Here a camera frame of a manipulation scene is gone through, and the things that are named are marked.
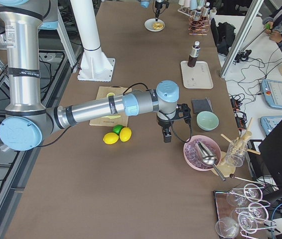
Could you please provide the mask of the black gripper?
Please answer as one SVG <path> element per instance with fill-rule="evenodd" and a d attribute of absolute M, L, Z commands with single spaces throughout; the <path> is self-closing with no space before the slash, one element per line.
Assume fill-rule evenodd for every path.
<path fill-rule="evenodd" d="M 160 110 L 156 116 L 157 123 L 162 127 L 164 143 L 171 142 L 172 134 L 169 127 L 178 120 L 184 120 L 186 124 L 191 126 L 191 109 L 188 104 L 177 104 L 174 112 L 164 113 Z"/>
<path fill-rule="evenodd" d="M 160 10 L 163 8 L 163 6 L 166 5 L 166 8 L 169 6 L 169 1 L 167 0 L 155 0 L 154 1 L 154 7 L 156 9 L 155 11 L 155 21 L 158 21 Z"/>

